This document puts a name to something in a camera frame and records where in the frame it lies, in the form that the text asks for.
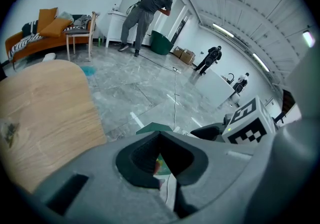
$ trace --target cardboard box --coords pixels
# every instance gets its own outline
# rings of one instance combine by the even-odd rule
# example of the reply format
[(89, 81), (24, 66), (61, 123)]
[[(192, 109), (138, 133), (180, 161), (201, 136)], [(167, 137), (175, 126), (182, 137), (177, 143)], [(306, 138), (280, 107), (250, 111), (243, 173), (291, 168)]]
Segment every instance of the cardboard box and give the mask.
[(185, 49), (180, 57), (182, 62), (185, 62), (187, 65), (191, 65), (194, 62), (195, 53)]
[(177, 57), (180, 58), (182, 55), (182, 52), (184, 50), (182, 48), (179, 48), (178, 46), (175, 48), (175, 50), (173, 51), (173, 54)]

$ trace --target white chair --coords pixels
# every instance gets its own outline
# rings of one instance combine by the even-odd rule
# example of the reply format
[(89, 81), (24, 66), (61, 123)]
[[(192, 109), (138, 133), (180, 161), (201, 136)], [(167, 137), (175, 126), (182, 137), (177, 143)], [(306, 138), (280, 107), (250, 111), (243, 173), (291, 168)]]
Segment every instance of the white chair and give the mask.
[[(96, 18), (100, 15), (98, 12), (92, 11), (92, 19), (91, 19), (91, 25), (90, 25), (90, 30), (87, 29), (73, 29), (70, 31), (67, 31), (66, 34), (66, 51), (68, 54), (68, 60), (70, 61), (70, 52), (69, 52), (69, 38), (72, 37), (73, 40), (75, 40), (75, 37), (89, 37), (89, 62), (91, 62), (91, 51), (92, 51), (92, 40), (93, 40), (93, 32), (95, 30), (95, 24), (96, 24)], [(76, 44), (75, 41), (73, 41), (73, 53), (76, 54)]]

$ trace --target floor tile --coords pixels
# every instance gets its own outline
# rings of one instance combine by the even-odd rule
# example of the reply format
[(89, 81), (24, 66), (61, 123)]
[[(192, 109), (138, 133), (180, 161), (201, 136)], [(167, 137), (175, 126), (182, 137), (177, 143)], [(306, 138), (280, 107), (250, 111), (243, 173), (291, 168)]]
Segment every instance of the floor tile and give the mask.
[(165, 102), (157, 105), (147, 112), (144, 112), (137, 118), (130, 120), (119, 128), (126, 137), (134, 135), (136, 131), (151, 122), (168, 125), (172, 130), (174, 130), (176, 121), (176, 127), (179, 126), (182, 129), (186, 129), (190, 122), (188, 113), (183, 109), (183, 107), (176, 105), (175, 117), (174, 108), (175, 102), (171, 99), (167, 99)]
[(133, 84), (92, 94), (105, 133), (127, 123), (153, 106)]
[(107, 142), (113, 142), (125, 137), (121, 129), (116, 128), (105, 134)]
[[(178, 133), (190, 132), (222, 122), (225, 114), (233, 113), (237, 108), (229, 100), (218, 108), (212, 107), (194, 86), (201, 78), (199, 73), (176, 56), (158, 55), (143, 47), (140, 56), (134, 57), (132, 47), (124, 52), (119, 52), (118, 47), (112, 44), (108, 48), (98, 47), (94, 42), (89, 62), (88, 44), (76, 45), (76, 55), (70, 46), (73, 63), (95, 69), (95, 73), (86, 78), (109, 142), (132, 136), (151, 122), (168, 125), (174, 130), (175, 119)], [(57, 59), (68, 59), (66, 48), (54, 52)], [(44, 54), (31, 55), (17, 62), (17, 72), (42, 61)], [(171, 71), (173, 67), (181, 74)], [(7, 75), (16, 74), (12, 65), (6, 65), (4, 70)]]

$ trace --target ceiling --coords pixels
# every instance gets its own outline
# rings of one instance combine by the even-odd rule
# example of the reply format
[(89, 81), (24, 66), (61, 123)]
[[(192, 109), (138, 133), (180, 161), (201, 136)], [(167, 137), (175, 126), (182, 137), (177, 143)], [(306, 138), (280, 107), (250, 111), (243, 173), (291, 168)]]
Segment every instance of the ceiling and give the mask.
[(230, 31), (256, 53), (270, 72), (261, 70), (273, 85), (286, 87), (285, 78), (308, 50), (302, 33), (318, 28), (303, 0), (190, 0), (203, 26), (213, 22)]

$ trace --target ceiling light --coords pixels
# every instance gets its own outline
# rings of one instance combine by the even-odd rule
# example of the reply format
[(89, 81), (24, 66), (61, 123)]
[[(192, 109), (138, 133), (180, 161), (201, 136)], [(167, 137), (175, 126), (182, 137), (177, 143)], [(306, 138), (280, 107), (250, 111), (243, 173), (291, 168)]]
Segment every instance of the ceiling light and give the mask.
[(262, 65), (262, 67), (267, 71), (267, 72), (270, 72), (268, 67), (264, 64), (264, 62), (262, 62), (262, 60), (255, 54), (253, 53), (255, 59), (257, 59), (257, 61)]
[(223, 29), (222, 27), (216, 25), (215, 23), (213, 23), (213, 26), (214, 26), (215, 28), (217, 28), (218, 30), (223, 31), (226, 35), (229, 35), (231, 38), (234, 37), (233, 34), (231, 34), (230, 32), (228, 32), (227, 30)]
[(304, 33), (302, 34), (306, 43), (308, 44), (309, 47), (313, 47), (315, 44), (315, 39), (313, 38), (312, 34), (306, 30), (304, 31)]

